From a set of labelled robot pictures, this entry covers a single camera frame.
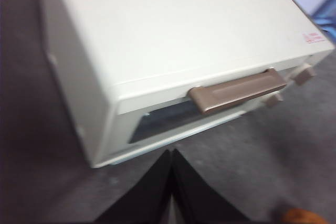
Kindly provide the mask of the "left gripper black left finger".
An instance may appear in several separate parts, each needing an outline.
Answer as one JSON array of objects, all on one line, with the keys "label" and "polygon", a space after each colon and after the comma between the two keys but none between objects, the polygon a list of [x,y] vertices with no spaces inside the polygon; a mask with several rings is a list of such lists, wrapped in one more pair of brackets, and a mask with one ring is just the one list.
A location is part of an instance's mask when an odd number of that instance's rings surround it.
[{"label": "left gripper black left finger", "polygon": [[159,223],[170,197],[172,157],[165,151],[95,223]]}]

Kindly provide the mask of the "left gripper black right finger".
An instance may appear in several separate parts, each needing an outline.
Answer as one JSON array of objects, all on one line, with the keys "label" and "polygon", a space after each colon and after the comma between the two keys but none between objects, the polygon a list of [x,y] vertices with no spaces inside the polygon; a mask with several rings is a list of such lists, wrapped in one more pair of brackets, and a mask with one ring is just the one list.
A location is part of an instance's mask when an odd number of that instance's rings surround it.
[{"label": "left gripper black right finger", "polygon": [[214,190],[177,150],[172,152],[173,194],[186,223],[248,222],[241,211]]}]

